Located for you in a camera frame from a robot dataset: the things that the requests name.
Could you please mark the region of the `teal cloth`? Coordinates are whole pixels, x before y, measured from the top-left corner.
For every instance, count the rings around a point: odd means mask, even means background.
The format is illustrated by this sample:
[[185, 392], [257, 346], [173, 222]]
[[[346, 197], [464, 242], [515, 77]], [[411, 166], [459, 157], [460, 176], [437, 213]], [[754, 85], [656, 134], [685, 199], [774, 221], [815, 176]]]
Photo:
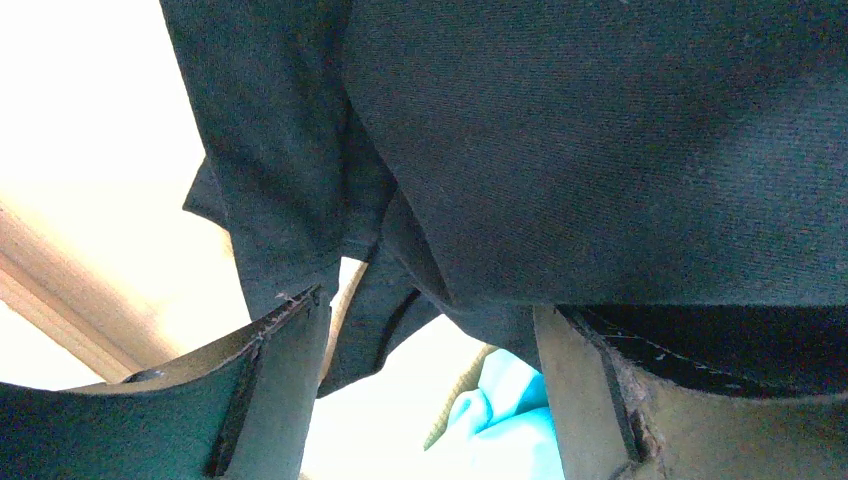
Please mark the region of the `teal cloth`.
[[426, 457], [439, 479], [563, 479], [543, 375], [506, 350], [488, 354]]

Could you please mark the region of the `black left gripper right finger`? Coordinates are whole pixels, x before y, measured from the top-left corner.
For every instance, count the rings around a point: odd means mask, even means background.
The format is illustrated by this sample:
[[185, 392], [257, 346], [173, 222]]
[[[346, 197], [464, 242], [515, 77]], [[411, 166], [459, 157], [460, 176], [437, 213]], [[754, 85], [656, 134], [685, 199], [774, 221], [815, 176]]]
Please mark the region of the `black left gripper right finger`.
[[533, 310], [569, 479], [843, 479], [847, 397], [694, 361], [586, 310]]

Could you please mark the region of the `black t-shirt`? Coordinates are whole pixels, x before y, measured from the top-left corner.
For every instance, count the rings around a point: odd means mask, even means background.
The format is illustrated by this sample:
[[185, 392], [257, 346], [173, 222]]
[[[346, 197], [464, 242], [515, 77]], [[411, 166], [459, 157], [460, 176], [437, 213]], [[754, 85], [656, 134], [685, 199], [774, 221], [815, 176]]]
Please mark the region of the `black t-shirt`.
[[323, 394], [438, 314], [537, 365], [537, 304], [689, 387], [846, 390], [845, 2], [161, 8], [250, 317], [367, 266]]

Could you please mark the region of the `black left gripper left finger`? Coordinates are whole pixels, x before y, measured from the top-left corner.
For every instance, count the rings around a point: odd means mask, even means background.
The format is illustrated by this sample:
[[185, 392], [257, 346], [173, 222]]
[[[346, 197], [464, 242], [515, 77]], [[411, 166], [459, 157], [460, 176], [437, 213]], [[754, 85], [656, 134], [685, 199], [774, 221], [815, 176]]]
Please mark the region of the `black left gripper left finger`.
[[1, 387], [5, 479], [295, 479], [329, 322], [310, 287], [119, 383]]

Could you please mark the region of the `wooden clothes rack frame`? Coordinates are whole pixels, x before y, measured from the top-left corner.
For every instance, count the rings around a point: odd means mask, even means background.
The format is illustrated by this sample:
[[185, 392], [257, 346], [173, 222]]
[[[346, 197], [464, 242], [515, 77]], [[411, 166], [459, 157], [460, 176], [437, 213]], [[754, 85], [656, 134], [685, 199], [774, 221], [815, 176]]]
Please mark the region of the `wooden clothes rack frame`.
[[32, 218], [1, 205], [1, 300], [109, 382], [183, 354], [156, 314], [88, 268]]

